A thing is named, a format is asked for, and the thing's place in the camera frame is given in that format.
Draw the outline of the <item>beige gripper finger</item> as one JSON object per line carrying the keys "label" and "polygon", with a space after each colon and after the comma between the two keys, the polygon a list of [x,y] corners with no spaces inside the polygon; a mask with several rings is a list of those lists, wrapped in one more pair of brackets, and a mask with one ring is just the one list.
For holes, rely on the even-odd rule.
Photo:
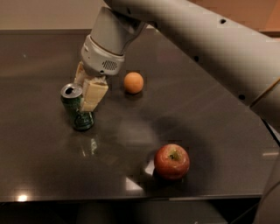
{"label": "beige gripper finger", "polygon": [[80,109],[84,112],[93,112],[109,90],[106,77],[84,77],[81,84],[82,98]]}
{"label": "beige gripper finger", "polygon": [[76,69],[74,82],[77,83],[77,84],[83,85],[83,82],[84,82],[86,76],[87,76],[87,74],[86,74],[86,71],[83,67],[83,63],[80,61],[78,63],[77,69]]}

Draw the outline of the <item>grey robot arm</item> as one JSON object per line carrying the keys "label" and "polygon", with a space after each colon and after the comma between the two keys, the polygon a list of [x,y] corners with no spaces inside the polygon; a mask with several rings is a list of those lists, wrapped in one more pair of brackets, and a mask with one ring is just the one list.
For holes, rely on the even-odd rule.
{"label": "grey robot arm", "polygon": [[76,79],[119,73],[147,25],[280,132],[280,44],[188,0],[104,0],[81,48]]}

